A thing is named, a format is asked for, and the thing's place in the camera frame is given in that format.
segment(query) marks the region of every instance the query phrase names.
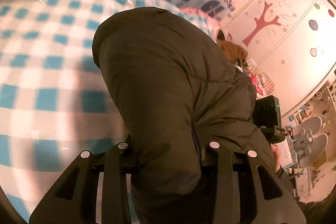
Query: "chair backrest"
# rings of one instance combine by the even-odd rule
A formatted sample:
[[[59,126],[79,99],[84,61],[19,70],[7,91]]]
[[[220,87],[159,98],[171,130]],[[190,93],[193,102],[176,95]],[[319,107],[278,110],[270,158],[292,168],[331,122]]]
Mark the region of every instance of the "chair backrest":
[[[302,154],[298,156],[298,165],[300,168],[307,167],[312,164],[325,150],[328,144],[328,135],[323,133],[314,139],[314,142],[309,144],[309,154]]]
[[[308,120],[300,123],[298,126],[293,128],[293,137],[295,138],[295,135],[298,135],[300,130],[303,128],[306,132],[310,129],[312,134],[316,134],[322,127],[322,119],[319,116],[315,116],[312,118],[309,118]]]

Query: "hand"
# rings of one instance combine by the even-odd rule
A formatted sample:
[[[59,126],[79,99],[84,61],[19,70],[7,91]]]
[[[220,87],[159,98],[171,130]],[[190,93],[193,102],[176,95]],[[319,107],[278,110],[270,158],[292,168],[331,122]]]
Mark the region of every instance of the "hand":
[[[279,147],[276,144],[271,144],[271,148],[274,154],[274,159],[275,159],[275,172],[279,171],[281,168],[280,166],[280,157],[281,157],[281,152]]]

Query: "blue and white checkered fabric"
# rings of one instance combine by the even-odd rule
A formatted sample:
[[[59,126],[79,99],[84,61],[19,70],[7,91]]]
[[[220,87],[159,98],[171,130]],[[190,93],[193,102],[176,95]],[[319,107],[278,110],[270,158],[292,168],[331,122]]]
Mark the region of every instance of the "blue and white checkered fabric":
[[[0,0],[0,185],[25,220],[82,150],[126,137],[91,47],[100,23],[142,6],[211,35],[205,18],[164,0]]]

